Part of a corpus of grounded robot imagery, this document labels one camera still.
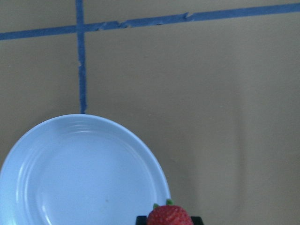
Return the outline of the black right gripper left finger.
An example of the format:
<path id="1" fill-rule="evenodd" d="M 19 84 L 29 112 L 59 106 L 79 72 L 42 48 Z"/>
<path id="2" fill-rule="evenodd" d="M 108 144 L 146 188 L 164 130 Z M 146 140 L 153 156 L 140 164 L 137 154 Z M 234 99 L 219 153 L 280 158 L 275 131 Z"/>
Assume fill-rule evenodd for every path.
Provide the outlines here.
<path id="1" fill-rule="evenodd" d="M 146 224 L 147 224 L 147 216 L 136 217 L 136 225 L 146 225 Z"/>

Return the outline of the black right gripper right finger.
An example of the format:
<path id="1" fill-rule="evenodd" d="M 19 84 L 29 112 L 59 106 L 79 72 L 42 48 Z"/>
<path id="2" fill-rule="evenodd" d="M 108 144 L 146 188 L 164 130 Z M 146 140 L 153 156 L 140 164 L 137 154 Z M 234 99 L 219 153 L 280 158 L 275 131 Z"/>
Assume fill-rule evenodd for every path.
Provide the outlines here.
<path id="1" fill-rule="evenodd" d="M 192 216 L 191 217 L 193 225 L 203 225 L 203 220 L 199 216 Z"/>

